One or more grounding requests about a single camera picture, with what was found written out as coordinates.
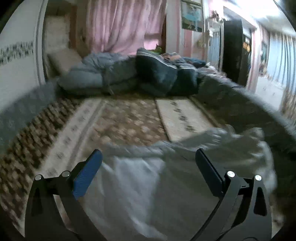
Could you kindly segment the floral brown fleece blanket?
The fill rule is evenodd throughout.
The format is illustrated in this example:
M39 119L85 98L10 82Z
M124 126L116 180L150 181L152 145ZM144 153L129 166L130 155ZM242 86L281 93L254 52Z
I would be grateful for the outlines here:
M56 177L107 145L177 142L216 126L194 97L59 99L17 131L1 154L1 207L23 233L36 174Z

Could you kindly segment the white low cabinet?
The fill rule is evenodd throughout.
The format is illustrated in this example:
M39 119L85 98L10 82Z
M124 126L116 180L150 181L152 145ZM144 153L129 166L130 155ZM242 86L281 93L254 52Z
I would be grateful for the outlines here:
M268 103L276 111L282 111L286 97L286 87L277 81L272 81L266 77L259 76L255 89L255 94Z

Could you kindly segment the grey-blue puffer jacket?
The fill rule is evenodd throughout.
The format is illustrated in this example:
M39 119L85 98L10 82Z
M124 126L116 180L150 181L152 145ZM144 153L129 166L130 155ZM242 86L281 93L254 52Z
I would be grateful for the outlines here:
M85 57L58 79L58 85L75 95L114 95L137 85L135 56L97 53Z

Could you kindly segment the beige pillow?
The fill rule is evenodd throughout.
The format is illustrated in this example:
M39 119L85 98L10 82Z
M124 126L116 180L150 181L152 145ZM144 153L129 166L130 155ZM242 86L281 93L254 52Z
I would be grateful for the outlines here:
M78 64L82 58L74 49L61 49L48 54L49 61L60 75L67 73L72 66Z

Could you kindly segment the white louvered wardrobe door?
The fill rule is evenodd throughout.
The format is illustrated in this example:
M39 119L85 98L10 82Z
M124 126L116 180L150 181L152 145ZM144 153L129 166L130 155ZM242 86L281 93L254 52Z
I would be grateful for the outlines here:
M48 1L23 1L1 32L1 110L45 84L43 26Z

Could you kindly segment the dark navy striped jacket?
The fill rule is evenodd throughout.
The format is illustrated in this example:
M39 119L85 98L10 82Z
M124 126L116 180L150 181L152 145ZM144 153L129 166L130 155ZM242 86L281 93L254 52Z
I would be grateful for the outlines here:
M189 96L197 93L202 80L199 68L206 62L179 54L157 54L139 48L135 57L138 86L154 97Z

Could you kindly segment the pink curtain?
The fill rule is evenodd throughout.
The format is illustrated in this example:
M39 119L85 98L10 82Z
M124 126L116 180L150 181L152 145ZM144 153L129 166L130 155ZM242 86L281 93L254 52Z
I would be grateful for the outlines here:
M86 45L93 53L134 54L162 42L167 1L89 1Z

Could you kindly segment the wall poster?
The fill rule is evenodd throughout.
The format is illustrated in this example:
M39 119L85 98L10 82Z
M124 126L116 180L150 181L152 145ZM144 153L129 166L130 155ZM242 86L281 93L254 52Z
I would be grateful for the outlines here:
M181 1L182 29L203 32L203 7L196 1Z

